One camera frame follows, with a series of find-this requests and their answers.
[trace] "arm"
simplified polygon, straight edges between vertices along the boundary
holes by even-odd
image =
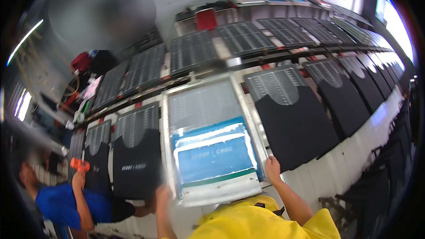
[[[267,159],[266,173],[270,183],[278,191],[291,220],[303,226],[314,215],[313,211],[302,198],[282,181],[280,178],[280,164],[274,156],[269,156]]]
[[[168,192],[168,187],[163,185],[156,190],[156,226],[158,239],[177,239],[168,216]]]
[[[81,230],[88,231],[94,229],[93,220],[88,210],[87,202],[82,194],[82,188],[85,184],[85,172],[77,172],[72,178],[72,190],[74,191],[77,211],[80,217]]]

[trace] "window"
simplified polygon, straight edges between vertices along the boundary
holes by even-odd
[[[377,0],[375,16],[383,23],[397,43],[403,49],[407,57],[413,63],[412,44],[407,30],[401,21],[400,15],[394,8],[390,0]]]
[[[19,120],[24,121],[30,101],[31,94],[24,88],[15,107],[15,116],[17,116]]]

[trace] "ceiling light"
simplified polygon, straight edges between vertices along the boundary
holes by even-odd
[[[18,46],[16,46],[15,50],[13,50],[12,54],[9,57],[9,60],[7,61],[6,66],[9,65],[10,61],[12,60],[13,55],[16,53],[18,48],[22,45],[22,43],[25,41],[25,39],[28,38],[28,36],[43,22],[44,20],[40,20],[35,26],[22,38],[22,40],[18,43]]]

